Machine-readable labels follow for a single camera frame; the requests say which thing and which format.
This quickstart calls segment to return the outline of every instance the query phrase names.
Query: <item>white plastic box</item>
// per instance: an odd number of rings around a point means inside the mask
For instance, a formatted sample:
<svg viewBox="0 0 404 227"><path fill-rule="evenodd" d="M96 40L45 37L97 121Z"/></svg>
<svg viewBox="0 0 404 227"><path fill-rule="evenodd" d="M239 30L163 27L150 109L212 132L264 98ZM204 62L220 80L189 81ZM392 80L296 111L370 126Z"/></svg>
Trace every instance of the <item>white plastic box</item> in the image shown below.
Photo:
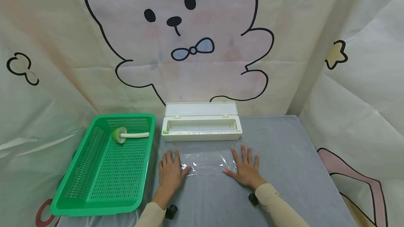
<svg viewBox="0 0 404 227"><path fill-rule="evenodd" d="M235 102L167 103L161 135L167 142L237 140L237 115Z"/></svg>

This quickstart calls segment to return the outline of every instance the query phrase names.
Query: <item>hand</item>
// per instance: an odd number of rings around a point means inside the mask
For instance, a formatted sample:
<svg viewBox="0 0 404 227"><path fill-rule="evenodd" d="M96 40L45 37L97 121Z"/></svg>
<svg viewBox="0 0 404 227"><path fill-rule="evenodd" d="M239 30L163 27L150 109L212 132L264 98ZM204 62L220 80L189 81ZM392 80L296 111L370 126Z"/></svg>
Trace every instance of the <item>hand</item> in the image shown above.
<svg viewBox="0 0 404 227"><path fill-rule="evenodd" d="M243 161L241 162L236 149L231 148L231 153L233 154L234 161L237 165L237 173L230 171L229 169L224 169L223 173L227 176L232 177L239 184L250 187L256 190L260 185L265 184L264 180L258 173L258 164L260 163L260 157L255 156L255 163L253 164L253 157L251 155L251 148L248 148L247 154L245 153L245 146L241 145L241 156Z"/></svg>
<svg viewBox="0 0 404 227"><path fill-rule="evenodd" d="M157 188L152 202L157 203L162 209L167 207L168 201L181 186L186 174L191 170L190 167L186 167L181 171L180 165L178 151L175 151L174 162L171 160L171 150L168 150L159 162L160 186Z"/></svg>

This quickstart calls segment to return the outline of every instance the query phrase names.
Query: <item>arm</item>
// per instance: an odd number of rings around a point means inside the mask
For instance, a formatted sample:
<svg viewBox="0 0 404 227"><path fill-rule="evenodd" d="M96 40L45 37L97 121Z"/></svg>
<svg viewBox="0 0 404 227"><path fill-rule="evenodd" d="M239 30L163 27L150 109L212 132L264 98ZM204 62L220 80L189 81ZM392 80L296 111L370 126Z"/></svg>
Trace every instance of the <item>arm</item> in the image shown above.
<svg viewBox="0 0 404 227"><path fill-rule="evenodd" d="M181 186L189 170L187 167L181 171L178 151L175 151L174 162L171 160L170 150L163 155L159 163L160 186L152 201L146 205L135 227L162 226L168 201Z"/></svg>
<svg viewBox="0 0 404 227"><path fill-rule="evenodd" d="M289 204L282 200L271 184L260 185L255 190L255 196L257 196L258 201L264 210L269 213L277 227L309 226Z"/></svg>
<svg viewBox="0 0 404 227"><path fill-rule="evenodd" d="M241 145L242 161L240 161L233 147L231 152L237 165L237 173L227 169L223 170L223 172L235 179L239 184L250 187L255 191L258 201L264 210L269 213L277 227L309 226L289 204L282 200L275 188L260 176L258 173L260 158L256 155L253 164L251 148L248 148L248 152L245 153L245 146Z"/></svg>

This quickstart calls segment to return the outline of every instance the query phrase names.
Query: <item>table surface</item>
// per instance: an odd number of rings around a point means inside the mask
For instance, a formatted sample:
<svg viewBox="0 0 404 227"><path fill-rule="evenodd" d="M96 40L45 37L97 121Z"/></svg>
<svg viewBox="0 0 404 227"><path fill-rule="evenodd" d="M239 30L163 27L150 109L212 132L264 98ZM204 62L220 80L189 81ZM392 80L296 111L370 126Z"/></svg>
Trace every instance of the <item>table surface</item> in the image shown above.
<svg viewBox="0 0 404 227"><path fill-rule="evenodd" d="M236 168L230 147L240 152L242 143L260 155L261 176L311 227L357 226L297 117L240 117L240 121L243 135L236 141L165 142L158 119L141 207L114 216L61 217L58 227L133 227L159 185L157 163L168 149L179 150L181 163L193 171L170 201L179 209L175 218L163 226L274 226L260 206L248 200L252 191L222 173L223 168Z"/></svg>

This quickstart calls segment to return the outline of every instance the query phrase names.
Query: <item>wrist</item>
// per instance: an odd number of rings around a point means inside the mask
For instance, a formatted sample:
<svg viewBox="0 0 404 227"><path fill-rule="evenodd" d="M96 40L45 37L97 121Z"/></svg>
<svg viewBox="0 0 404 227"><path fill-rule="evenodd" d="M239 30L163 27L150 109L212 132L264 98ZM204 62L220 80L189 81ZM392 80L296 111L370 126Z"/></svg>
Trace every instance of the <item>wrist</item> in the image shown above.
<svg viewBox="0 0 404 227"><path fill-rule="evenodd" d="M266 180L264 180L263 178L260 177L259 179L256 179L256 180L252 181L250 187L255 191L255 190L257 190L257 188L260 185L266 184L266 183L268 183L268 182L266 182Z"/></svg>
<svg viewBox="0 0 404 227"><path fill-rule="evenodd" d="M168 201L170 201L171 197L174 195L175 190L159 187L157 188L156 192L154 193L154 197L152 202L157 203L162 209L167 208Z"/></svg>

